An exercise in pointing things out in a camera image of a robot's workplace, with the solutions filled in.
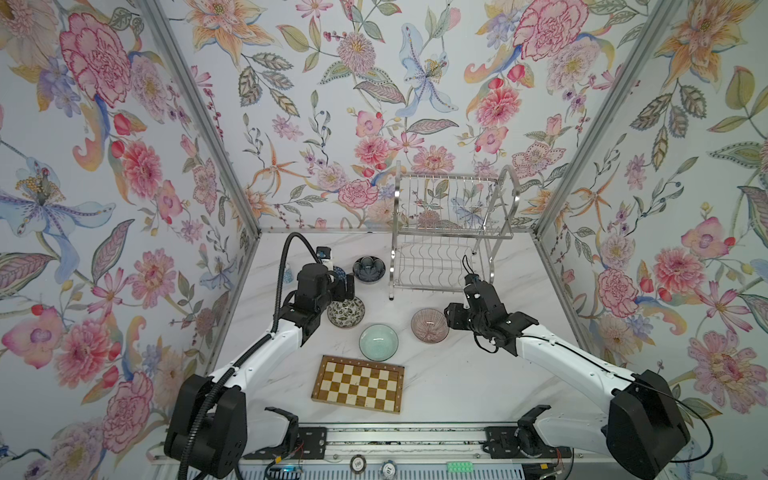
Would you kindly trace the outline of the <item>steel wire dish rack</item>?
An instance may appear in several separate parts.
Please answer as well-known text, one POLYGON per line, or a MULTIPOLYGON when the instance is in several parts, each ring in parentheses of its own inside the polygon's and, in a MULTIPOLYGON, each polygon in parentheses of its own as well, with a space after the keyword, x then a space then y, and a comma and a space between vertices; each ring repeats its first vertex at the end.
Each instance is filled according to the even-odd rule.
POLYGON ((505 166, 491 177, 410 172, 394 177, 388 297, 400 290, 456 293, 470 274, 493 283, 514 238, 521 184, 505 166))

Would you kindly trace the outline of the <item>blue patterned bowl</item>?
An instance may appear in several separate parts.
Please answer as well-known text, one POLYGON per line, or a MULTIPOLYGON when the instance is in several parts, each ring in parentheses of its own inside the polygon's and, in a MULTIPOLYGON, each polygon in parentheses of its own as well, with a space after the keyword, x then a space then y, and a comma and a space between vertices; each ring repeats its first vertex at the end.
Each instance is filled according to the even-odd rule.
POLYGON ((336 285, 342 285, 343 287, 346 287, 347 283, 347 274, 344 269, 338 266, 333 267, 333 277, 334 277, 334 283, 336 285))

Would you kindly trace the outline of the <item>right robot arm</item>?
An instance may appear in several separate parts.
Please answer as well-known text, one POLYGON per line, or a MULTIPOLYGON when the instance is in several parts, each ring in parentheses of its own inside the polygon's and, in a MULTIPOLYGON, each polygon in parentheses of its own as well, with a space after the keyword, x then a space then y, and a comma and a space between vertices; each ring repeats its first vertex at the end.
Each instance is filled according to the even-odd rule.
POLYGON ((629 474, 655 479, 690 441, 669 384, 659 374, 617 367, 561 339, 523 312, 510 313, 494 286, 478 275, 464 278, 466 301, 445 310, 448 326, 469 331, 535 364, 583 394, 594 412, 556 413, 539 405, 517 426, 547 447, 571 447, 609 455, 629 474))

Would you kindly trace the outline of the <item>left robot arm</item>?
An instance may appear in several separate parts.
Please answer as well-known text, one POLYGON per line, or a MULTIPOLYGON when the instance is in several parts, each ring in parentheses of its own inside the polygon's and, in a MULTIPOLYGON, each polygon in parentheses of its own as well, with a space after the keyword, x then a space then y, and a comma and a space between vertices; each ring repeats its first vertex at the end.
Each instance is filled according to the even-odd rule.
POLYGON ((237 358, 203 377, 185 380, 173 408, 164 454, 179 462, 177 477, 223 479, 245 454, 293 451, 298 417, 255 399, 272 372, 319 328, 334 302, 355 297, 352 274, 344 277, 324 263, 310 263, 297 275, 297 289, 278 299, 270 330, 237 358))

